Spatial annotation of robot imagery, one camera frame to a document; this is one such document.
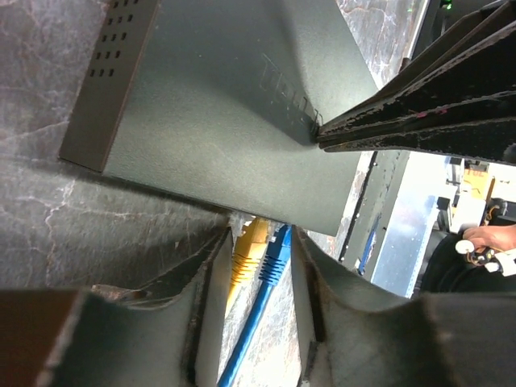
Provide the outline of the black network switch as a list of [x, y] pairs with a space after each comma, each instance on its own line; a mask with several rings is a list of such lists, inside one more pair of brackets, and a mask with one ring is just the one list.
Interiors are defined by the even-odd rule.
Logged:
[[376, 91], [333, 1], [113, 1], [60, 158], [335, 235], [360, 154], [314, 135]]

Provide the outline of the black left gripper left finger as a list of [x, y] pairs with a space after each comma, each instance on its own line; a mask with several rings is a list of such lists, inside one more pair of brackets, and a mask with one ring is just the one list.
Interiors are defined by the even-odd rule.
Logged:
[[215, 386], [231, 276], [226, 228], [194, 255], [140, 288], [110, 300], [87, 289], [70, 296], [38, 386]]

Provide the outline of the person hand in background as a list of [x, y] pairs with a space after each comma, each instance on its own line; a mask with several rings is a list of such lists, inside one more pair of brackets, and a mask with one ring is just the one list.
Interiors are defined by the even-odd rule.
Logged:
[[515, 249], [516, 226], [472, 227], [463, 233], [463, 239], [473, 243], [476, 250], [492, 248], [499, 252]]

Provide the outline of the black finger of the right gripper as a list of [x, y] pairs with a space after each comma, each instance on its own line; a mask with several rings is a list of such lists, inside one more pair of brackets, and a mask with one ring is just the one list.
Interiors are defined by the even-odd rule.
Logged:
[[515, 3], [496, 1], [464, 16], [387, 86], [318, 130], [374, 135], [403, 121], [515, 116]]
[[388, 122], [343, 126], [318, 138], [326, 152], [409, 150], [515, 162], [515, 92], [505, 91]]

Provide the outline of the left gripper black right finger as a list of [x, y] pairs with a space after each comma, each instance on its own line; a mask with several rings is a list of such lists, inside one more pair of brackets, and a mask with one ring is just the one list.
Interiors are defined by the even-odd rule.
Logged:
[[513, 294], [407, 299], [347, 270], [298, 227], [291, 249], [299, 385], [514, 385]]

